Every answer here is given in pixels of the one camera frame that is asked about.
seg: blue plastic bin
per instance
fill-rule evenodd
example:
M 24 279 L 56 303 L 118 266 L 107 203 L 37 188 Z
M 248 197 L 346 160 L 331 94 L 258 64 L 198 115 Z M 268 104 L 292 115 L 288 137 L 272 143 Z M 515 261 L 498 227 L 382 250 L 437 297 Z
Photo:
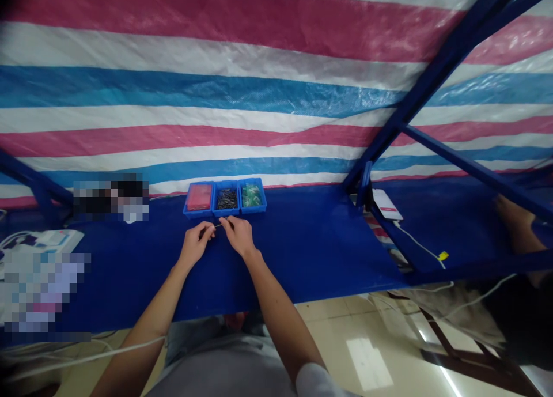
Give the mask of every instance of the blue plastic bin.
M 252 206 L 252 207 L 244 207 L 242 204 L 242 187 L 245 187 L 246 184 L 255 184 L 259 187 L 259 194 L 261 196 L 261 205 L 259 206 Z M 238 194 L 240 197 L 240 209 L 242 211 L 242 214 L 252 214 L 252 213 L 264 213 L 267 209 L 267 198 L 265 198 L 265 190 L 263 190 L 263 182 L 261 181 L 261 178 L 246 178 L 243 180 L 238 181 L 238 187 L 240 188 L 240 193 Z
M 239 215 L 240 214 L 240 189 L 238 187 L 238 181 L 215 181 L 213 190 L 211 192 L 211 211 L 216 217 L 228 217 L 229 215 Z M 217 210 L 217 196 L 219 191 L 225 189 L 231 189 L 236 191 L 238 197 L 238 204 L 235 209 L 225 209 Z
M 210 206 L 207 210 L 199 210 L 199 211 L 188 211 L 188 197 L 186 197 L 186 201 L 184 202 L 184 208 L 183 208 L 183 214 L 186 215 L 187 218 L 201 218 L 201 217 L 212 217 L 213 213 L 211 212 L 213 208 L 213 192 L 215 189 L 215 183 L 213 181 L 200 181 L 197 183 L 191 183 L 190 187 L 188 188 L 188 192 L 190 192 L 190 189 L 198 184 L 211 184 L 211 198 L 210 198 Z

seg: white device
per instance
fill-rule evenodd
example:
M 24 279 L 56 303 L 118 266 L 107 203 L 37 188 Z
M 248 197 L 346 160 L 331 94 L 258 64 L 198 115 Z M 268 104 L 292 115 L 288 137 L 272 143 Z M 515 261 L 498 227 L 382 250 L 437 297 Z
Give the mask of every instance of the white device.
M 384 190 L 373 190 L 374 203 L 387 220 L 403 220 L 402 215 Z
M 4 280 L 4 257 L 28 253 L 70 253 L 84 234 L 76 230 L 51 230 L 45 232 L 18 232 L 0 243 L 0 281 Z

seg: smartphone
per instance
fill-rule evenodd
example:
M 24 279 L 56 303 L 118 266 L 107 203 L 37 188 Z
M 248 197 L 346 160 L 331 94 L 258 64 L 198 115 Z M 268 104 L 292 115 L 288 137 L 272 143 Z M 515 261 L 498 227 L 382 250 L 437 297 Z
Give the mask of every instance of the smartphone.
M 402 215 L 384 190 L 373 190 L 374 203 L 387 220 L 403 220 Z

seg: red component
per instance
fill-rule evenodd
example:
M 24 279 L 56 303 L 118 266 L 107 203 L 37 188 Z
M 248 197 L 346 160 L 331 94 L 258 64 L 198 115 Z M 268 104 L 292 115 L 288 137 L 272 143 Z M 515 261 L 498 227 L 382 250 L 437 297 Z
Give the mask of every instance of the red component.
M 211 207 L 211 184 L 190 186 L 186 206 L 188 211 L 209 210 Z

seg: plastic tarp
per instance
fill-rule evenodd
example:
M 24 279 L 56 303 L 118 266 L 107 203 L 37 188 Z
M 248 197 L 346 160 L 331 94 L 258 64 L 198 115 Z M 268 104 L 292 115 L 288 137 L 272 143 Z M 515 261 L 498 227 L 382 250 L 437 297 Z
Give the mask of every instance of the plastic tarp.
M 0 147 L 66 188 L 103 171 L 140 172 L 150 194 L 341 182 L 474 1 L 16 0 Z M 413 124 L 496 171 L 541 159 L 546 1 L 478 45 Z M 531 149 L 506 160 L 499 146 Z M 398 139 L 373 178 L 458 173 L 431 156 Z M 33 202 L 0 176 L 0 207 Z

